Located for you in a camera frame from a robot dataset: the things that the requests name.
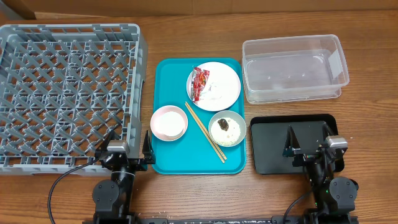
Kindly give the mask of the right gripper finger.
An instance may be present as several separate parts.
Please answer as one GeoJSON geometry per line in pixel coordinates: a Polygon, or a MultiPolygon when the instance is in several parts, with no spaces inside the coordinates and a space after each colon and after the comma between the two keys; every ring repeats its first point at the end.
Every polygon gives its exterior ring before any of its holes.
{"type": "Polygon", "coordinates": [[[323,138],[326,139],[329,136],[334,136],[335,133],[334,131],[329,127],[329,125],[324,122],[322,125],[322,131],[323,131],[323,138]]]}
{"type": "Polygon", "coordinates": [[[298,139],[295,135],[294,129],[291,126],[287,128],[287,138],[285,141],[283,156],[284,157],[294,157],[297,154],[300,154],[301,147],[298,142],[298,139]]]}

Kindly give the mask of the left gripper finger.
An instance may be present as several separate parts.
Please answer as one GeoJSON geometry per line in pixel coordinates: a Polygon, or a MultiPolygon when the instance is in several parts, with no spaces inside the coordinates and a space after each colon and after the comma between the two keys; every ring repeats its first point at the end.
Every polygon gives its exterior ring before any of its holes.
{"type": "Polygon", "coordinates": [[[115,130],[110,131],[103,142],[96,148],[96,152],[107,151],[107,147],[111,140],[120,140],[120,136],[115,132],[115,130]]]}
{"type": "Polygon", "coordinates": [[[146,131],[144,143],[142,147],[142,153],[144,155],[145,164],[155,164],[155,154],[150,140],[149,131],[146,131]]]}

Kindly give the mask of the pink shallow bowl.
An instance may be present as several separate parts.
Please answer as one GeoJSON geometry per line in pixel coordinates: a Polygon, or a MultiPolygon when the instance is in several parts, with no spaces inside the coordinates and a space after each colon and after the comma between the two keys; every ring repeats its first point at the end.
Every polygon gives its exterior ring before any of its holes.
{"type": "Polygon", "coordinates": [[[154,114],[152,115],[151,120],[150,120],[150,129],[152,131],[152,134],[155,137],[157,137],[158,139],[162,140],[162,141],[175,141],[175,140],[179,139],[180,137],[182,137],[185,134],[185,131],[187,130],[187,128],[188,128],[187,115],[185,114],[185,112],[181,108],[179,108],[177,106],[174,106],[174,105],[166,105],[166,106],[163,106],[163,107],[157,109],[154,112],[154,114]],[[177,112],[178,114],[180,114],[181,117],[183,118],[184,122],[185,122],[185,127],[184,127],[183,132],[181,133],[180,136],[178,136],[176,138],[167,137],[166,135],[162,134],[159,131],[159,118],[164,113],[169,112],[169,111],[174,111],[174,112],[177,112]]]}

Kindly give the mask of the grey bowl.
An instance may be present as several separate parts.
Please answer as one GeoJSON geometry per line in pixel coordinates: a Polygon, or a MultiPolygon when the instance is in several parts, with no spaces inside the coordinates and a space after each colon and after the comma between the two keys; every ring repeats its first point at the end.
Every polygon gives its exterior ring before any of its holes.
{"type": "Polygon", "coordinates": [[[237,146],[246,136],[246,123],[241,115],[231,110],[216,113],[208,131],[212,140],[223,147],[237,146]]]}

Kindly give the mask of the brown food piece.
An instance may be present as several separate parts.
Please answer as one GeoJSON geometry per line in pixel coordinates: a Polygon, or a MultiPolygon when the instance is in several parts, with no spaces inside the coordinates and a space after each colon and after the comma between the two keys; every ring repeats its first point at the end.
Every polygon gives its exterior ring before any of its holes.
{"type": "Polygon", "coordinates": [[[224,118],[219,119],[218,124],[223,131],[227,131],[229,129],[229,124],[224,118]]]}

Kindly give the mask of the white napkin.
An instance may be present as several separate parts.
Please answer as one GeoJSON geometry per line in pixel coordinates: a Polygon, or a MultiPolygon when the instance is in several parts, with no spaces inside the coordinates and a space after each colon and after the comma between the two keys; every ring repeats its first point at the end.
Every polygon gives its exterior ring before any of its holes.
{"type": "Polygon", "coordinates": [[[228,87],[225,83],[222,82],[207,83],[205,89],[203,90],[203,99],[218,100],[224,95],[225,91],[227,90],[228,87]]]}

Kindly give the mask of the white round plate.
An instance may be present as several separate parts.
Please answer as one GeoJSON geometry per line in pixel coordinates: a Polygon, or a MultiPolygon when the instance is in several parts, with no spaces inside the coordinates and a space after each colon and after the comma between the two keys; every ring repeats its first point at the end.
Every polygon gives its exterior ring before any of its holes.
{"type": "Polygon", "coordinates": [[[239,98],[241,81],[235,70],[221,62],[193,67],[187,79],[189,100],[205,111],[221,111],[239,98]]]}

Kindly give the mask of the red snack wrapper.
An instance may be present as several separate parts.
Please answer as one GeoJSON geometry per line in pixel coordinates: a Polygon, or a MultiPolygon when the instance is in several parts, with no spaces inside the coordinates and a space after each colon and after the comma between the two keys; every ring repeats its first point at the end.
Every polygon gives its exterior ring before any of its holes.
{"type": "Polygon", "coordinates": [[[205,88],[205,85],[210,76],[210,72],[208,70],[200,69],[195,67],[192,71],[192,80],[191,80],[191,97],[192,101],[196,102],[200,99],[200,95],[205,88]]]}

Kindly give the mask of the small white cup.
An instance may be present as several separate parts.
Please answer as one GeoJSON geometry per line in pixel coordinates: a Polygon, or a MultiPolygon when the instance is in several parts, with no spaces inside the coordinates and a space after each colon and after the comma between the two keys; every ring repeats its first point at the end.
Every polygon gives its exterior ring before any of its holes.
{"type": "Polygon", "coordinates": [[[170,138],[181,135],[185,127],[185,122],[180,114],[174,111],[164,113],[159,118],[159,131],[170,138]]]}

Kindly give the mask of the white rice pile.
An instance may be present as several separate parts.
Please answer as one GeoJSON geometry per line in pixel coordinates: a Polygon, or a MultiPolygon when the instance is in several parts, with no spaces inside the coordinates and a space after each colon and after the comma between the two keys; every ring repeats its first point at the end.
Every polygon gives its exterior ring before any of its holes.
{"type": "Polygon", "coordinates": [[[219,119],[217,119],[210,127],[210,134],[218,144],[222,146],[232,146],[238,141],[241,135],[240,126],[232,118],[225,117],[224,119],[227,120],[229,129],[223,131],[218,124],[219,119]]]}

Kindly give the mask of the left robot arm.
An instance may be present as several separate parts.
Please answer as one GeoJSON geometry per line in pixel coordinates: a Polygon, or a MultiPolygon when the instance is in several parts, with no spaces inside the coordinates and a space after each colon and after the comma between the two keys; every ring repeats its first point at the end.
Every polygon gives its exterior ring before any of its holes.
{"type": "Polygon", "coordinates": [[[137,171],[146,171],[155,164],[155,154],[146,133],[142,148],[143,158],[130,158],[129,144],[118,139],[111,131],[95,151],[95,158],[111,171],[108,180],[102,180],[93,189],[95,203],[93,223],[140,223],[137,215],[130,211],[132,187],[137,171]]]}

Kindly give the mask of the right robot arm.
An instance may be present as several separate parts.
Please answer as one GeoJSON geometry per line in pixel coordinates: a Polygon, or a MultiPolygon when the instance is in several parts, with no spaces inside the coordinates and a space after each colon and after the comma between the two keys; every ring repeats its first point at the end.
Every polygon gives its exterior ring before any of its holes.
{"type": "Polygon", "coordinates": [[[312,153],[304,153],[293,127],[287,128],[284,157],[292,157],[294,167],[303,167],[310,180],[311,189],[292,202],[285,211],[282,223],[288,223],[291,209],[305,197],[313,194],[315,208],[307,209],[297,223],[357,223],[349,213],[355,209],[359,185],[347,177],[335,177],[332,165],[342,160],[348,149],[347,140],[335,135],[327,124],[323,124],[324,142],[312,153]]]}

